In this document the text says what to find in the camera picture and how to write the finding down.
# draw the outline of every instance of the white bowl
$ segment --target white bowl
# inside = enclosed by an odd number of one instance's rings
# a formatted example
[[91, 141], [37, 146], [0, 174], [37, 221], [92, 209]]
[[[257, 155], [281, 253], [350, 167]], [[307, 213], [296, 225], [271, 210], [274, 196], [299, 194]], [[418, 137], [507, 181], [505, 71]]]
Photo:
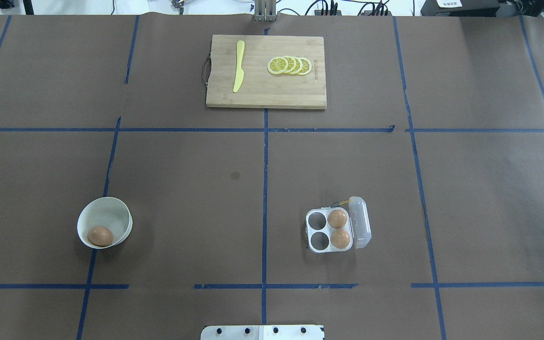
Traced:
[[[84, 245], [94, 249], [104, 249], [125, 241], [133, 224], [129, 208], [123, 201], [114, 197], [102, 197], [92, 201], [83, 209], [77, 221], [77, 234]], [[89, 242], [88, 232], [97, 226], [106, 227], [112, 232], [112, 245], [100, 247]]]

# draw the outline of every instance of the brown egg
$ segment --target brown egg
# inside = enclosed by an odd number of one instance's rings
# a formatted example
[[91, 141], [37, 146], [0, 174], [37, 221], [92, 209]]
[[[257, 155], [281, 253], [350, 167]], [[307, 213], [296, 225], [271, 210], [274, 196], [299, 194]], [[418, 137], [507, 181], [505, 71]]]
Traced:
[[349, 246], [349, 233], [345, 230], [336, 230], [331, 235], [331, 243], [337, 249], [345, 249]]
[[341, 209], [331, 211], [328, 217], [329, 224], [335, 229], [341, 229], [348, 221], [348, 215]]
[[89, 242], [100, 247], [112, 245], [112, 232], [106, 227], [93, 227], [87, 234]]

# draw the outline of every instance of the knife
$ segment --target knife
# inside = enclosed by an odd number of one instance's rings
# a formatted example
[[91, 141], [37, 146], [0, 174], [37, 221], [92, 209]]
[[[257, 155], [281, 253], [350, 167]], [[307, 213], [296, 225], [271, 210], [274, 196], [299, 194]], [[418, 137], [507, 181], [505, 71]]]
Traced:
[[245, 52], [245, 42], [239, 40], [236, 42], [236, 75], [235, 75], [235, 87], [234, 93], [238, 92], [242, 85], [242, 79], [245, 77], [245, 72], [242, 70], [242, 55]]

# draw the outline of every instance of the wooden cutting board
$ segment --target wooden cutting board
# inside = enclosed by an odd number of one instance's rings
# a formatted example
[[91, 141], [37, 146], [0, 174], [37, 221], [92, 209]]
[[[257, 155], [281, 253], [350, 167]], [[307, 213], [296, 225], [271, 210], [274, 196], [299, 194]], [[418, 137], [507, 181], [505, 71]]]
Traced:
[[[236, 74], [236, 42], [245, 42], [242, 86], [233, 93]], [[268, 61], [278, 56], [308, 58], [312, 71], [305, 76], [272, 75]], [[305, 36], [214, 35], [211, 43], [211, 75], [207, 106], [220, 108], [326, 108], [324, 39]]]

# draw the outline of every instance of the transparent plastic lid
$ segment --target transparent plastic lid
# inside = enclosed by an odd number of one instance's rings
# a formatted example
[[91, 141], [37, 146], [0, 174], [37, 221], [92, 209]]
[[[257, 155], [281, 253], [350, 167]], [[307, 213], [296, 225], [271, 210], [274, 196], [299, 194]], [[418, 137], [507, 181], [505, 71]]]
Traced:
[[362, 197], [350, 197], [348, 212], [352, 222], [352, 231], [354, 232], [354, 245], [356, 245], [356, 249], [364, 248], [373, 237], [366, 202]]

